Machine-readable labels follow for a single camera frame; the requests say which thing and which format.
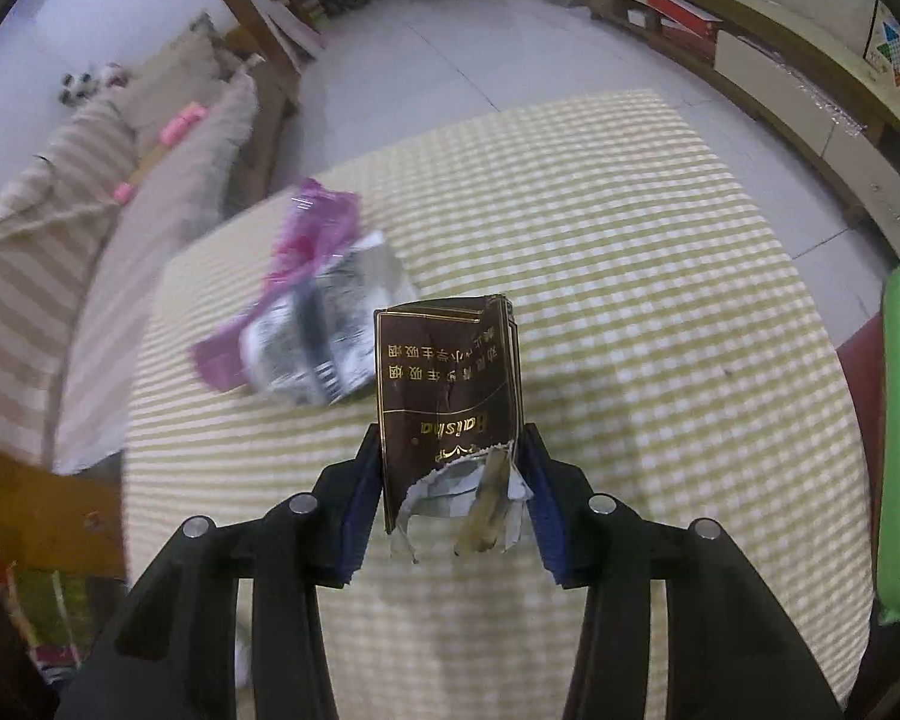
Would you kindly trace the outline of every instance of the sofa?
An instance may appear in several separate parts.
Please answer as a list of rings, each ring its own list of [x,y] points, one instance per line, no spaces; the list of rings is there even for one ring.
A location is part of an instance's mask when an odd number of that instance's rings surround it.
[[[188,103],[209,113],[113,197]],[[53,132],[0,192],[0,450],[76,473],[122,449],[163,266],[266,194],[292,108],[259,56],[206,15]]]

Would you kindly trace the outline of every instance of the silver rivet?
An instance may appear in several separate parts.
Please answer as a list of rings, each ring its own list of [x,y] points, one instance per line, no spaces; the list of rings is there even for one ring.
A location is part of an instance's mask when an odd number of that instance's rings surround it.
[[[309,493],[297,493],[290,498],[290,511],[294,514],[309,514],[317,509],[317,498]]]
[[[617,502],[610,495],[597,493],[596,495],[591,495],[589,506],[593,514],[613,514],[617,508]]]
[[[187,538],[200,538],[210,530],[210,520],[206,517],[191,517],[183,523],[183,535]]]
[[[700,538],[708,538],[711,541],[713,541],[714,538],[717,538],[717,536],[720,536],[724,531],[724,529],[720,527],[720,523],[715,522],[712,519],[698,519],[694,523],[693,529],[697,536]]]

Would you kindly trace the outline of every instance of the checkered tablecloth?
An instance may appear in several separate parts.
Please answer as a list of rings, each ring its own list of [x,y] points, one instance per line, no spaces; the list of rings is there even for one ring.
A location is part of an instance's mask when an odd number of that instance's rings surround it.
[[[674,110],[650,92],[572,98],[319,179],[362,195],[362,226],[384,231],[422,295],[505,293],[526,415],[551,454],[644,517],[720,520],[847,696],[872,601],[850,394],[790,258]],[[294,409],[194,373],[190,345],[259,293],[286,207],[255,207],[166,270],[125,459],[134,577],[183,518],[259,517],[352,457],[375,420],[371,391]],[[408,565],[380,512],[352,586],[320,593],[341,718],[559,717],[583,591],[554,586],[531,538],[458,559],[453,531],[416,518]],[[648,717],[664,712],[665,613],[660,590]]]

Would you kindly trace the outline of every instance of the torn cigarette pack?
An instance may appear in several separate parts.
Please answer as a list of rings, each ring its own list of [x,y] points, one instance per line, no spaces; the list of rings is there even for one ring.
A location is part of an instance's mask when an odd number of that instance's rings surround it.
[[[413,554],[414,514],[463,517],[456,552],[517,541],[530,490],[514,311],[504,295],[406,303],[375,314],[386,531]]]

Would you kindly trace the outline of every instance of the green rim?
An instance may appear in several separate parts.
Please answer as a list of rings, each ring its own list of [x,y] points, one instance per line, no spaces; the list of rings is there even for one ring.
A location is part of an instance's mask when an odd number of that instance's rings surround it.
[[[876,589],[883,621],[900,620],[900,267],[883,293],[883,491],[876,549]]]

